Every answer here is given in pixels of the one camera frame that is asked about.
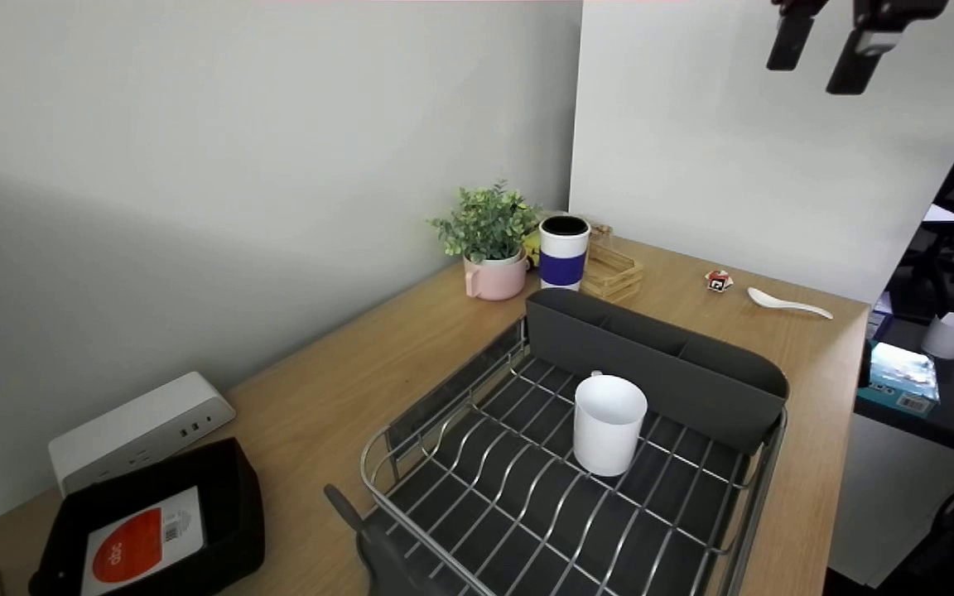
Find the white spoon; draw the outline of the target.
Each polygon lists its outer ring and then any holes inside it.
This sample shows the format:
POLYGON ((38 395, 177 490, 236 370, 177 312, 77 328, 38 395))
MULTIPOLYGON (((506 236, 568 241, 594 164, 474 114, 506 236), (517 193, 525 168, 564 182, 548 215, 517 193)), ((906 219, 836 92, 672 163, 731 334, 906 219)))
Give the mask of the white spoon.
POLYGON ((765 293, 765 291, 759 290, 757 287, 747 287, 747 295, 749 295, 749 298, 752 299, 756 305, 761 306, 761 308, 772 310, 799 310, 799 312, 818 315, 819 317, 825 318, 825 320, 833 320, 834 318, 829 310, 817 308, 817 306, 808 305, 807 303, 779 299, 765 293))

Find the plant in pink pot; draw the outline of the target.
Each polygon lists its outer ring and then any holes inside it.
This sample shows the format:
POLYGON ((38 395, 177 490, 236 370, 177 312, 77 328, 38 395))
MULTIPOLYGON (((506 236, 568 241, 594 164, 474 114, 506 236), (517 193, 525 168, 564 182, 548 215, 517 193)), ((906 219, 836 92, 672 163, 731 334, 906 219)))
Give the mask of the plant in pink pot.
POLYGON ((509 189, 506 180, 497 180, 489 186, 461 186, 450 214, 426 222, 436 230, 446 254, 461 257, 465 294, 503 301, 517 296, 526 284, 525 238, 541 215, 541 209, 509 189))

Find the dark grey cutlery holder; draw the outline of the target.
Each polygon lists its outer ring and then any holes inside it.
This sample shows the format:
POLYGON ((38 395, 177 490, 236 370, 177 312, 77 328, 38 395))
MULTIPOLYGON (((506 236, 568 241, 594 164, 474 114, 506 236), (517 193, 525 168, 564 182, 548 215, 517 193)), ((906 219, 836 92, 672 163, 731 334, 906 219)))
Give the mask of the dark grey cutlery holder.
POLYGON ((752 455, 783 423, 790 385, 764 356, 600 299, 542 288, 526 301, 535 358, 633 382, 656 414, 752 455))

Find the white tumbler with blue band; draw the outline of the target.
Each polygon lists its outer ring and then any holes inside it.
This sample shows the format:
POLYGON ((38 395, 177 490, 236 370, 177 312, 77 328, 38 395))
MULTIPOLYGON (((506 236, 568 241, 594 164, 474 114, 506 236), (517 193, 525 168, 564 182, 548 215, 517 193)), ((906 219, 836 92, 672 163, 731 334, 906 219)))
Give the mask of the white tumbler with blue band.
POLYGON ((549 216, 540 223, 541 288, 578 291, 584 276, 591 227, 575 215, 549 216))

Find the white mug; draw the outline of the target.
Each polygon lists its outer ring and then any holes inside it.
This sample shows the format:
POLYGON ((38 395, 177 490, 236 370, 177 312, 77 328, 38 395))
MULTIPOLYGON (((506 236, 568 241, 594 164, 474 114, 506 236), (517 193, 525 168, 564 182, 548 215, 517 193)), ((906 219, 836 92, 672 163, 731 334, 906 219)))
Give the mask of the white mug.
POLYGON ((616 478, 628 471, 648 400, 633 382, 601 371, 584 378, 573 396, 573 455, 591 474, 616 478))

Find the white card with orange circle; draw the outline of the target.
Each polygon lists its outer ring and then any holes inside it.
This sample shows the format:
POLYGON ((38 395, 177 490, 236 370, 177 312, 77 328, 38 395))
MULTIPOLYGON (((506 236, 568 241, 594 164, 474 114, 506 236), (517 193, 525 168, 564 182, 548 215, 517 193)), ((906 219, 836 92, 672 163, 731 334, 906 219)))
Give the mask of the white card with orange circle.
POLYGON ((207 546, 194 486, 89 533, 79 596, 103 596, 195 555, 207 546))

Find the stack of wooden coasters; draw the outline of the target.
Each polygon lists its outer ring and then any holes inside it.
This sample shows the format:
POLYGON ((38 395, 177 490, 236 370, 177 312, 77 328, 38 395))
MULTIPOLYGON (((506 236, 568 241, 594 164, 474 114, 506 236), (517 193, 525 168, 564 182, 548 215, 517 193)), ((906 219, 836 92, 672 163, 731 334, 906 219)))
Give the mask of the stack of wooden coasters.
POLYGON ((614 230, 591 223, 585 272, 580 292, 609 303, 621 303, 640 293, 643 264, 614 248, 614 230))

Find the white paper cup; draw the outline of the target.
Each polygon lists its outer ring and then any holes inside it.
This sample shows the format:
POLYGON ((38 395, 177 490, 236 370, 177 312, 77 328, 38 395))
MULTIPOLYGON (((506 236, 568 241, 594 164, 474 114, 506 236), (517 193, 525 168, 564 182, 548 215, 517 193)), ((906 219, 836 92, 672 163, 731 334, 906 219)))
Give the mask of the white paper cup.
POLYGON ((954 312, 932 318, 920 348, 932 358, 954 361, 954 312))

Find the black tray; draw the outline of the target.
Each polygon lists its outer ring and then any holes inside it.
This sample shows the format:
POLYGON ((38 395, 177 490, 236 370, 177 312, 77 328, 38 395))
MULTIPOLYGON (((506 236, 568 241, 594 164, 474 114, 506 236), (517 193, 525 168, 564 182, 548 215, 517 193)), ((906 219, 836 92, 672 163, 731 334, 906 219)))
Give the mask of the black tray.
POLYGON ((80 596, 90 532, 194 486, 207 546, 103 596, 219 596, 257 572, 266 552, 260 480, 239 442, 228 438, 68 495, 29 581, 30 596, 80 596))

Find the teal box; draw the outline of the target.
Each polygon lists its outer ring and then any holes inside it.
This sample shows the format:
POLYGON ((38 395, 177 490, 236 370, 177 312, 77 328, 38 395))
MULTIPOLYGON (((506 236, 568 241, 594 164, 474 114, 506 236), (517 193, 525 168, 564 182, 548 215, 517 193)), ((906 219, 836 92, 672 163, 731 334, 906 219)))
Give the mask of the teal box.
POLYGON ((870 373, 860 383, 858 397, 923 419, 942 403, 930 356, 887 343, 872 346, 870 373))

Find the white power strip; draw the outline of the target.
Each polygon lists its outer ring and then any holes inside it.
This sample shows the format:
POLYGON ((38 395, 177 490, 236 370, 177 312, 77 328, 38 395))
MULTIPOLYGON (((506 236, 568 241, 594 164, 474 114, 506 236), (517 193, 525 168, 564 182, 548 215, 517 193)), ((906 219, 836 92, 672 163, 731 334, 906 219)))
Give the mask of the white power strip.
POLYGON ((135 397, 48 444, 63 497, 159 463, 236 416, 196 371, 135 397))

